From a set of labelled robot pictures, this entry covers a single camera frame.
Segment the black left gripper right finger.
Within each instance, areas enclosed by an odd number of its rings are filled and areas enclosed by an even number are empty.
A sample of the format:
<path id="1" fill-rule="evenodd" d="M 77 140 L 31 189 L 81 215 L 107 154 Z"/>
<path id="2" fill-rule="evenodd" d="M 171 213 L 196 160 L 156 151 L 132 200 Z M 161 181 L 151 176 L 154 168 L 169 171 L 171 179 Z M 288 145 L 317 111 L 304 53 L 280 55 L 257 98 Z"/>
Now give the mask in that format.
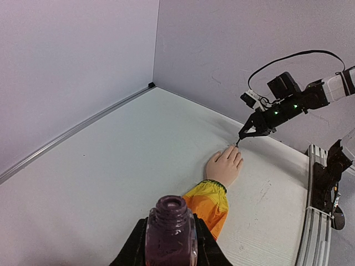
<path id="1" fill-rule="evenodd" d="M 194 214 L 197 234 L 197 266 L 232 266 L 202 218 Z"/>

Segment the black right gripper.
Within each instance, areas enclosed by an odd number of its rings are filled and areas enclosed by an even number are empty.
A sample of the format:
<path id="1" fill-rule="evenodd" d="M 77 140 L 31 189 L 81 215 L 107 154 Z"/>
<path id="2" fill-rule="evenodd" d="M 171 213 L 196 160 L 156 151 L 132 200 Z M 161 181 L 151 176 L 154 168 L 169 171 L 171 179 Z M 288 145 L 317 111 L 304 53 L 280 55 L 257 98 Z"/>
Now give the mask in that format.
<path id="1" fill-rule="evenodd" d="M 316 80 L 301 90 L 289 72 L 284 72 L 267 83 L 275 98 L 279 101 L 266 111 L 254 112 L 239 131 L 240 138 L 268 136 L 276 127 L 301 113 L 316 110 L 329 104 L 324 92 L 324 81 Z"/>

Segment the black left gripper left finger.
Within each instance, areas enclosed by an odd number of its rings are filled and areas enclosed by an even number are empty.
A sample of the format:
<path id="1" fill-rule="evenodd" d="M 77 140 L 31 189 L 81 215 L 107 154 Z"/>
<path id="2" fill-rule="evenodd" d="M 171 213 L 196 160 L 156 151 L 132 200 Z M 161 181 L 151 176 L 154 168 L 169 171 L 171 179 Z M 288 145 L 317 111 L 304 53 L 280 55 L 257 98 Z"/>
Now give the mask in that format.
<path id="1" fill-rule="evenodd" d="M 148 219 L 139 219 L 122 249 L 109 266 L 144 266 L 145 236 Z"/>

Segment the purple nail polish bottle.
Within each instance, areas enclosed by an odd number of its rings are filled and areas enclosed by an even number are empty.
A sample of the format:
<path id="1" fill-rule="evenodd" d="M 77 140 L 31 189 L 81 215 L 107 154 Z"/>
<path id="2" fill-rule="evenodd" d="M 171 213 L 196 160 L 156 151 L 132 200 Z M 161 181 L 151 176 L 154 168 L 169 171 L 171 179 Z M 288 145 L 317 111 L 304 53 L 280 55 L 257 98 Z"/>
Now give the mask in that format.
<path id="1" fill-rule="evenodd" d="M 150 210 L 145 235 L 146 265 L 196 265 L 194 215 L 180 196 L 160 198 Z"/>

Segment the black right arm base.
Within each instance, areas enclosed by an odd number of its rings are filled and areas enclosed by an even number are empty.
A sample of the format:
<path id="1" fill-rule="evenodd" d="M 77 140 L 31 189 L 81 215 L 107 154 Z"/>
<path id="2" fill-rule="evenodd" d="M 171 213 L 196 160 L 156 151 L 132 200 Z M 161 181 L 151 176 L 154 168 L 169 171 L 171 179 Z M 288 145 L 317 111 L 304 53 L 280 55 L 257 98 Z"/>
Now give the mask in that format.
<path id="1" fill-rule="evenodd" d="M 341 140 L 326 151 L 311 144 L 308 148 L 308 189 L 306 210 L 314 209 L 331 219 L 331 227 L 342 230 L 346 219 L 339 206 L 339 182 L 352 161 L 343 152 Z"/>

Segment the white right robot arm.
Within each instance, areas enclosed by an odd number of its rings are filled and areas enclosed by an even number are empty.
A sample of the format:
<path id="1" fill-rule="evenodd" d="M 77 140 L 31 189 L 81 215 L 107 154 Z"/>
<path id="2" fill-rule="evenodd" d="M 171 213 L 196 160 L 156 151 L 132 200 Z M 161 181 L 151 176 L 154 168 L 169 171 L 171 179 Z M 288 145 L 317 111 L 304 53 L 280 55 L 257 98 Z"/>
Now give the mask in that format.
<path id="1" fill-rule="evenodd" d="M 315 143 L 329 148 L 354 128 L 354 68 L 319 79 L 301 89 L 285 72 L 268 83 L 274 103 L 249 90 L 241 96 L 253 108 L 239 139 L 272 135 L 304 151 Z"/>

